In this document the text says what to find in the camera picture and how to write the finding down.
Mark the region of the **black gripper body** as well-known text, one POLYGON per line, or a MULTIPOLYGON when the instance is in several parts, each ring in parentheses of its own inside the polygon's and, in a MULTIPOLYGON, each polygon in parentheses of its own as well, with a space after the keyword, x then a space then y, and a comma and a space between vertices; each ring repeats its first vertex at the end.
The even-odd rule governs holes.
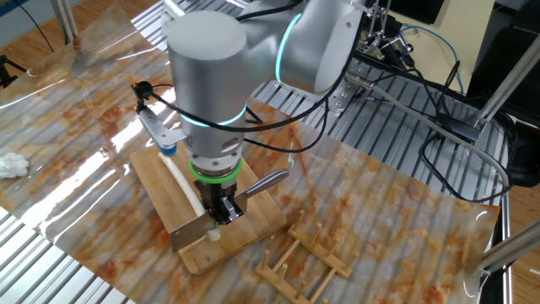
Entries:
POLYGON ((200 192, 203 203, 208 207, 214 208, 216 213, 220 199, 222 197, 235 198, 235 192, 237 190, 235 179, 230 182, 214 184, 196 180, 194 185, 200 192))

